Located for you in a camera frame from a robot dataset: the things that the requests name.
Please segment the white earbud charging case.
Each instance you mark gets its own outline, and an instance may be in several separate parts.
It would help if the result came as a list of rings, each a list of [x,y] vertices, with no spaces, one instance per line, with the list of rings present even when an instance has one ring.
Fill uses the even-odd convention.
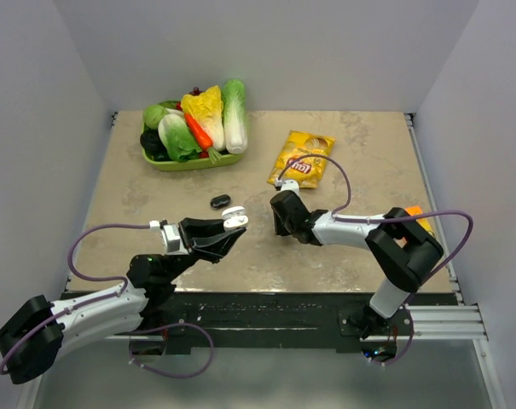
[[[245,228],[249,223],[246,209],[243,206],[233,206],[222,212],[223,229],[225,231]]]

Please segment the black earbud charging case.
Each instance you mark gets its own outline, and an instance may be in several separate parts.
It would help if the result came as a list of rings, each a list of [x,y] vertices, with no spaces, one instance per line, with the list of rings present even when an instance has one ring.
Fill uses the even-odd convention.
[[[210,206],[214,210],[227,208],[231,204],[231,197],[228,194],[218,195],[210,200]]]

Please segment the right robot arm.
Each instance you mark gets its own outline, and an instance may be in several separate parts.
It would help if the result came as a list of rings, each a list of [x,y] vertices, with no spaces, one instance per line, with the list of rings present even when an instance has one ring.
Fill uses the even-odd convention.
[[[270,201],[275,233],[306,245],[347,245],[370,251],[385,279],[364,309],[364,323],[376,335],[395,324],[394,314],[426,283],[444,255],[443,247],[402,208],[363,219],[332,211],[309,211],[299,195],[281,191]]]

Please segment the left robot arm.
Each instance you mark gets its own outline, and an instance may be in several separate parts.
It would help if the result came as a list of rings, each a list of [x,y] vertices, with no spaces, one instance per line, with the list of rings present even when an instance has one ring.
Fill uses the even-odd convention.
[[[55,360],[88,343],[119,333],[152,334],[160,309],[176,291],[174,280],[199,260],[218,263],[246,231],[247,216],[151,221],[133,230],[159,233],[164,253],[134,256],[113,286],[86,296],[28,299],[0,329],[0,375],[23,384],[43,375]]]

